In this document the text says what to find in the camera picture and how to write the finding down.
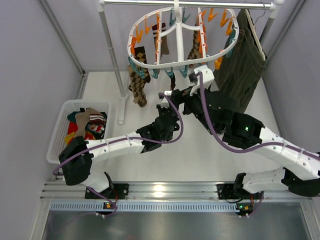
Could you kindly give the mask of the tan sock maroon white stripes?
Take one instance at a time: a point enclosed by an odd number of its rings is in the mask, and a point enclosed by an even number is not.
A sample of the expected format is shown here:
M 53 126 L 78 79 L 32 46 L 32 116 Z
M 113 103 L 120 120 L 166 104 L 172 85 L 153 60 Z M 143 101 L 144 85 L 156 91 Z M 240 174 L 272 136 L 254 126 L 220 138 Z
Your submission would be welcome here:
M 77 131 L 75 137 L 85 137 L 86 131 L 92 133 L 96 139 L 101 139 L 106 130 L 107 116 L 102 112 L 88 107 L 84 112 L 75 115 Z

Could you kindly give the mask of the brown orange argyle sock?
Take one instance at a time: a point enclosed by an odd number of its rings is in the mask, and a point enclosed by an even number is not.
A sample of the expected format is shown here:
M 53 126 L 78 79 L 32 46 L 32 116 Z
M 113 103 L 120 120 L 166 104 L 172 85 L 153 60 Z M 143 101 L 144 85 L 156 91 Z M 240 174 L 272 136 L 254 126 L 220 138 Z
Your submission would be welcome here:
M 173 91 L 176 87 L 176 77 L 175 74 L 173 73 L 170 77 L 170 90 Z

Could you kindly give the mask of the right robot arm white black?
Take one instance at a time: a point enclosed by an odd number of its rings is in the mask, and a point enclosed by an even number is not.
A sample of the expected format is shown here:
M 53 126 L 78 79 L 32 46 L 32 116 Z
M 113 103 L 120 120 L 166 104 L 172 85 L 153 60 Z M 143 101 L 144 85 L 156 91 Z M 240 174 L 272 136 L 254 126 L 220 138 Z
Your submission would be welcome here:
M 238 111 L 237 103 L 220 91 L 204 90 L 190 94 L 191 88 L 174 90 L 173 103 L 184 105 L 185 115 L 193 114 L 227 150 L 243 154 L 255 152 L 280 165 L 280 168 L 237 174 L 233 190 L 239 194 L 262 191 L 289 191 L 303 197 L 320 193 L 320 155 L 298 147 L 278 136 L 260 120 Z

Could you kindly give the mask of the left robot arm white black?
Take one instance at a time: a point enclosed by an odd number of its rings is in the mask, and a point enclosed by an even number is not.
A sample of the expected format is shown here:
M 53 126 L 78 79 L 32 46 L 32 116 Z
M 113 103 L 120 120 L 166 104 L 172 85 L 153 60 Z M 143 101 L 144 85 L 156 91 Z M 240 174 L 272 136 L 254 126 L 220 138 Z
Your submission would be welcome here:
M 59 155 L 66 185 L 84 185 L 89 191 L 109 196 L 114 185 L 110 175 L 97 165 L 111 158 L 154 151 L 163 144 L 173 143 L 173 133 L 182 130 L 176 107 L 157 106 L 159 116 L 136 131 L 109 139 L 85 140 L 75 137 Z

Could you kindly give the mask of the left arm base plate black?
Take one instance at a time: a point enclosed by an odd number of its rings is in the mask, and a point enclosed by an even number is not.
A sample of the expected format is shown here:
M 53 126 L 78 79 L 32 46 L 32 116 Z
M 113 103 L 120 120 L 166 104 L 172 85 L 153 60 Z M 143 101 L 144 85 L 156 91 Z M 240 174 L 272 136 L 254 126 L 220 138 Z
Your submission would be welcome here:
M 109 187 L 108 189 L 100 192 L 99 194 L 110 200 L 124 200 L 129 194 L 129 184 L 114 183 L 113 189 Z M 89 200 L 101 199 L 101 197 L 90 191 L 88 188 L 85 191 L 84 198 Z

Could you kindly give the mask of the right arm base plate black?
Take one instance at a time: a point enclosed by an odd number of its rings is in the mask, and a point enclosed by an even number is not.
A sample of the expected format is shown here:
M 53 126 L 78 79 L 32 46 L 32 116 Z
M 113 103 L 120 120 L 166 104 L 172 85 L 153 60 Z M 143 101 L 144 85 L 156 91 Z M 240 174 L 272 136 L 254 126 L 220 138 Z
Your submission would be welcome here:
M 264 192 L 249 193 L 248 191 L 235 186 L 233 183 L 217 184 L 217 193 L 220 200 L 259 200 Z

